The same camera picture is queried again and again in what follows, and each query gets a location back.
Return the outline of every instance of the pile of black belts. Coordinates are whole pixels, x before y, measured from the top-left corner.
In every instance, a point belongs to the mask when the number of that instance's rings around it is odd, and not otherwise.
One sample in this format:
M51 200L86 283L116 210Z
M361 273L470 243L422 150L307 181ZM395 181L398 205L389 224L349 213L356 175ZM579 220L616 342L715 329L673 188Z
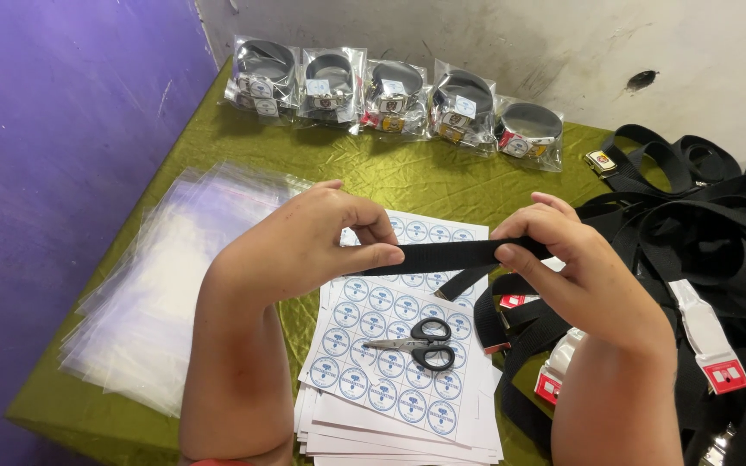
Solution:
M626 154L616 145L616 136L640 147ZM669 191L655 187L641 175L644 156L652 158L667 176ZM676 410L685 464L698 464L715 445L715 437L732 425L734 436L729 446L722 447L726 455L715 464L746 465L746 388L720 396L708 390L667 285L687 279L712 305L746 371L746 170L742 174L730 154L706 139L684 136L670 144L636 124L622 126L604 142L601 151L588 154L586 159L613 192L586 202L577 209L578 215L611 243L660 304L676 333ZM366 274L464 269L437 292L453 300L496 267L493 253L503 241L522 244L538 259L551 256L543 245L526 237L409 245L401 246L403 264ZM500 384L503 412L548 452L551 419L511 380L525 361L551 350L571 326L542 299L497 312L493 296L501 294L536 292L517 274L501 275L475 305L477 333L483 347L502 348L505 355Z

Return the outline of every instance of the green tablecloth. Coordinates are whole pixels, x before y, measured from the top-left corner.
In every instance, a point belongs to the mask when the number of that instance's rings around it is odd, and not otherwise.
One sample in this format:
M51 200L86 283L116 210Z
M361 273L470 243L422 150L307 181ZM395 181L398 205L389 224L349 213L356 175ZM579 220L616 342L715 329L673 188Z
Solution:
M376 142L371 132L352 137L337 129L295 131L243 120L230 105L219 104L229 69L228 64L224 66L192 115L83 294L109 273L137 234L143 209L154 206L184 168L207 169L225 159L314 181L340 178L348 192L367 196L390 209L490 227L528 205L532 191L552 193L572 205L608 192L581 160L600 146L607 134L602 129L566 123L564 172L536 172L510 164L505 156L475 157L442 141L384 144ZM278 305L294 380L315 330L317 301L317 292L313 292ZM13 400L6 418L106 464L174 464L177 419L118 395L104 395L100 387L57 370L60 340L81 320L73 313L75 308ZM532 399L535 374L544 355L535 359L539 360L529 361L515 378L515 384ZM294 390L297 393L297 382ZM496 416L506 457L503 464L549 463L499 407ZM312 461L296 457L295 463Z

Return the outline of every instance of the fingernail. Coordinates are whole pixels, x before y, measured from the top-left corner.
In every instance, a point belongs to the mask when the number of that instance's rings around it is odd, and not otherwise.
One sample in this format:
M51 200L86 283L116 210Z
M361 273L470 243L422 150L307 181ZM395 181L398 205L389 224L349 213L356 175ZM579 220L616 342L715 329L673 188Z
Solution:
M514 259L514 250L509 245L500 245L500 247L494 251L494 257L503 263L511 262Z
M390 255L387 257L388 265L398 265L404 261L405 261L405 253L402 252L402 249L391 252Z

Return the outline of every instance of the clear plastic bag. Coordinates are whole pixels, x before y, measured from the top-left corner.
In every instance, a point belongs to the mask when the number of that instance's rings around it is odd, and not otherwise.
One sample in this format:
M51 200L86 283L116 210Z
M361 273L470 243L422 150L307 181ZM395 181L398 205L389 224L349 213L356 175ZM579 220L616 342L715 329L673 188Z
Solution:
M401 61L368 60L365 113L361 122L377 129L378 140L425 141L430 91L428 70Z
M139 234L80 304L64 372L179 416L201 281L226 245L311 185L232 163L189 169L143 215Z
M563 171L563 113L504 95L494 107L498 152L521 167Z
M494 92L496 83L436 60L430 110L430 135L447 139L473 154L496 151Z
M358 135L366 65L367 49L304 49L298 75L301 104L294 127L321 124Z
M234 36L232 78L224 98L270 126L289 125L299 106L300 50L247 36Z

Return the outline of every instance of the white wall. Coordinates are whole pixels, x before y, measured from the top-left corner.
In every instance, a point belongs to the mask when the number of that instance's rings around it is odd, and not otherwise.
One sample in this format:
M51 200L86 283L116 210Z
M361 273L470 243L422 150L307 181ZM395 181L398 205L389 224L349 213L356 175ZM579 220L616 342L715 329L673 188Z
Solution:
M501 94L615 129L685 133L746 161L746 2L738 0L196 0L219 65L231 35L367 47L433 68L440 58ZM653 69L655 82L625 90Z

